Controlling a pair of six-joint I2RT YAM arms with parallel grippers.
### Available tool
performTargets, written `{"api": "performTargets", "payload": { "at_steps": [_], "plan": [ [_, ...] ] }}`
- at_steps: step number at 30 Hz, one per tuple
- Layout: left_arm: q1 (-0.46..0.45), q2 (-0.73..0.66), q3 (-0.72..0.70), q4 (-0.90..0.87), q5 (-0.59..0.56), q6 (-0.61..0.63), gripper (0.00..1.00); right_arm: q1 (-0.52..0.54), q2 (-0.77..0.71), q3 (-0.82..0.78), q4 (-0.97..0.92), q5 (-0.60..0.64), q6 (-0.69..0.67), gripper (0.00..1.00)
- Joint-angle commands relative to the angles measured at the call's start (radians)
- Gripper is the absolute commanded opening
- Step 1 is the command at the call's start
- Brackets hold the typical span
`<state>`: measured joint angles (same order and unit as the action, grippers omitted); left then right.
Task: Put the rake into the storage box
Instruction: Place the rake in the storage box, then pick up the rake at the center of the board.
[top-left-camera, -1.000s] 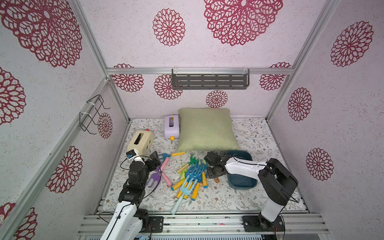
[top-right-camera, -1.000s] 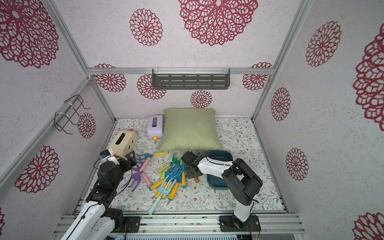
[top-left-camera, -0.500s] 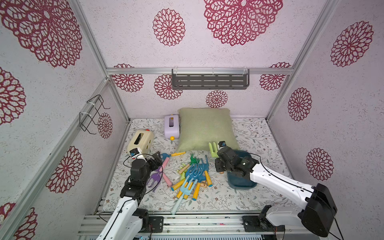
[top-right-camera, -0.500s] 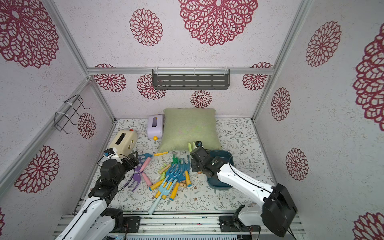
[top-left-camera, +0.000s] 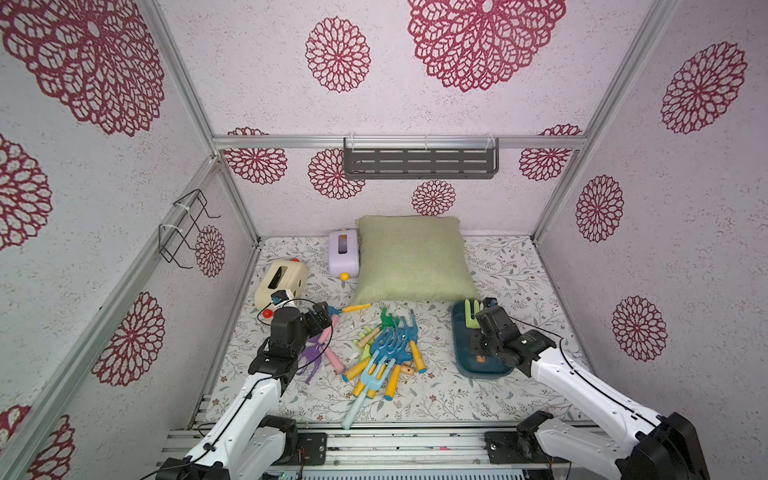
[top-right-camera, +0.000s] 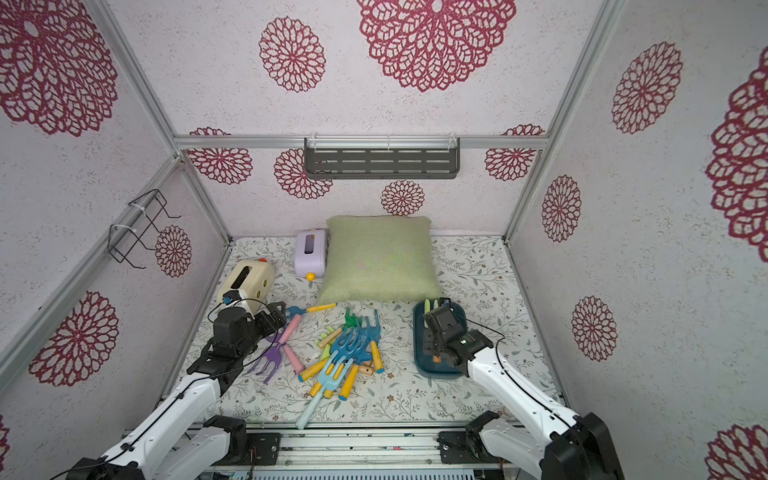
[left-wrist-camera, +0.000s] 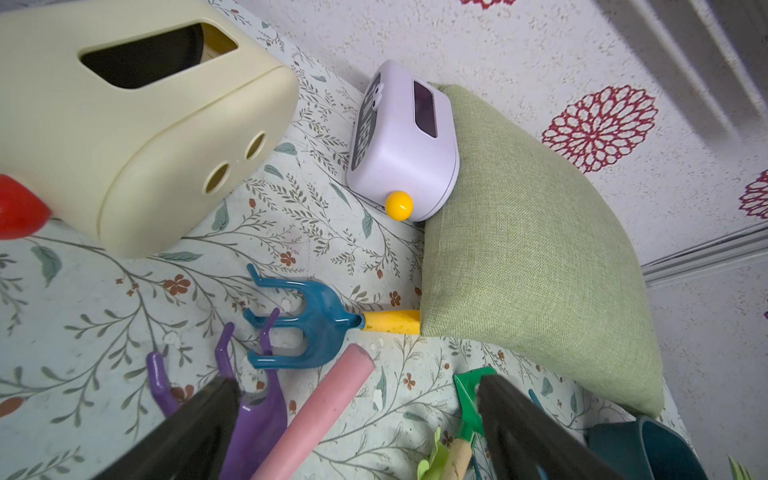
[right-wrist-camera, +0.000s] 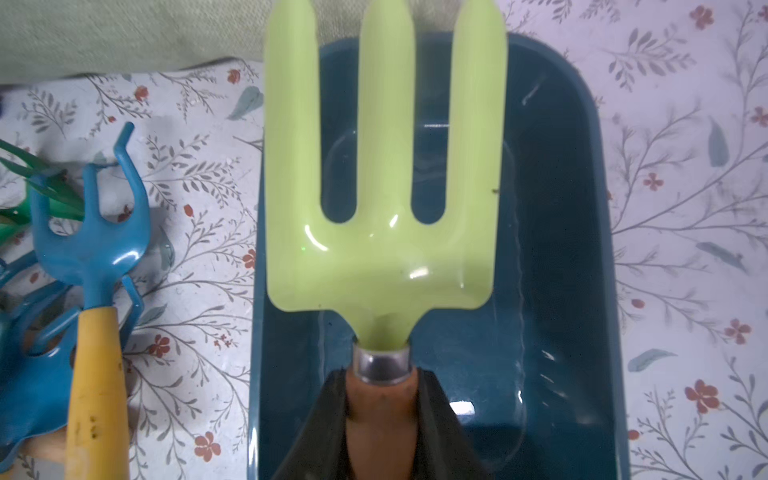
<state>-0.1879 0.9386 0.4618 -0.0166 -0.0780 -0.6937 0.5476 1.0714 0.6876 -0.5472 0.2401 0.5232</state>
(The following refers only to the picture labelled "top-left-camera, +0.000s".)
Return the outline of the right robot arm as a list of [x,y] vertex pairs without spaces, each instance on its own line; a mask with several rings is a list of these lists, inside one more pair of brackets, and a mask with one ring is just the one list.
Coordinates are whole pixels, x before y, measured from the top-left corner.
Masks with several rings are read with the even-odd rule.
[[694,425],[677,412],[663,416],[584,370],[562,347],[562,336],[523,332],[493,298],[464,303],[473,354],[493,357],[556,391],[594,421],[582,431],[539,410],[520,422],[510,450],[529,462],[560,458],[606,479],[707,479]]

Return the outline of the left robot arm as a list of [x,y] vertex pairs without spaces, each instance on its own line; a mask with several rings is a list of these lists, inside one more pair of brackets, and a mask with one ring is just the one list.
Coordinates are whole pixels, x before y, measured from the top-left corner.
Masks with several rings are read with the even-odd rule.
[[181,459],[168,458],[147,479],[259,479],[275,463],[298,452],[291,419],[271,416],[296,373],[309,365],[302,353],[309,339],[333,327],[329,306],[293,300],[275,306],[270,334],[249,365],[248,376],[222,417]]

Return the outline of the light blue fork rake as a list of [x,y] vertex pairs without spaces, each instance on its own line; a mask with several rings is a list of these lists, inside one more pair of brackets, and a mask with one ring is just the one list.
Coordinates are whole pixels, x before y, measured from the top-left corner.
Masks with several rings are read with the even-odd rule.
[[352,427],[365,399],[368,397],[368,393],[370,391],[376,393],[382,387],[395,364],[396,360],[394,358],[380,358],[379,353],[370,357],[368,364],[362,369],[360,374],[361,387],[355,388],[357,392],[356,399],[341,421],[341,426],[344,430],[349,430]]

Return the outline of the green rake wooden handle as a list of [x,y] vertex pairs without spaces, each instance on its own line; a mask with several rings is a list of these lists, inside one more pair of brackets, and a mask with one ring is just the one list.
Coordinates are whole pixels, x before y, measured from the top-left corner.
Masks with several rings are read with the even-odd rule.
[[370,332],[366,333],[362,338],[357,340],[355,342],[355,346],[363,349],[366,345],[371,345],[375,338],[386,328],[389,327],[396,327],[398,323],[398,320],[396,317],[389,313],[388,310],[383,307],[380,312],[380,322],[379,325],[372,329]]

